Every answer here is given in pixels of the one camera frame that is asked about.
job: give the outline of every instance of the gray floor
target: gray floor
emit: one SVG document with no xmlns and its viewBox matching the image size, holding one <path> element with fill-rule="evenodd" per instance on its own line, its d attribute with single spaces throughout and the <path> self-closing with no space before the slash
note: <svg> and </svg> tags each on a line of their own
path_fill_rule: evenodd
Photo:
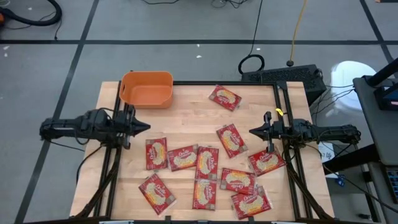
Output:
<svg viewBox="0 0 398 224">
<path fill-rule="evenodd" d="M 176 80 L 239 80 L 237 65 L 251 46 L 239 41 L 225 44 L 224 40 L 252 39 L 260 3 L 249 0 L 239 9 L 230 5 L 215 9 L 211 0 L 155 6 L 138 0 L 58 2 L 63 9 L 59 42 L 40 41 L 53 40 L 58 25 L 0 30 L 0 223 L 16 220 L 42 148 L 40 123 L 53 116 L 65 81 L 73 78 L 62 118 L 94 108 L 101 82 L 119 80 L 129 70 L 167 70 Z M 329 83 L 331 68 L 339 62 L 354 60 L 379 70 L 387 64 L 388 54 L 398 57 L 398 25 L 394 22 L 398 4 L 365 2 L 382 38 L 395 40 L 386 43 L 391 44 L 389 52 L 383 52 L 385 43 L 377 39 L 360 0 L 309 0 L 297 40 L 320 41 L 298 42 L 295 64 L 316 64 Z M 82 33 L 93 6 L 97 7 L 87 26 L 87 40 L 80 41 L 85 38 Z M 302 1 L 296 0 L 264 0 L 257 40 L 269 41 L 254 46 L 254 51 L 264 56 L 265 69 L 285 66 L 289 41 L 278 40 L 291 40 L 301 6 Z M 11 0 L 8 8 L 31 19 L 53 12 L 44 0 Z M 15 21 L 6 25 L 23 26 Z M 137 41 L 121 44 L 113 40 Z M 140 40 L 157 41 L 145 44 Z M 81 54 L 78 44 L 83 47 Z M 258 66 L 248 61 L 243 69 Z M 60 142 L 76 145 L 68 139 Z M 25 216 L 25 222 L 32 222 L 68 217 L 82 158 L 82 152 L 50 146 L 30 205 L 27 211 L 21 210 L 19 218 Z M 362 194 L 346 197 L 344 192 L 331 192 L 337 217 L 355 221 L 356 213 L 366 213 Z"/>
</svg>

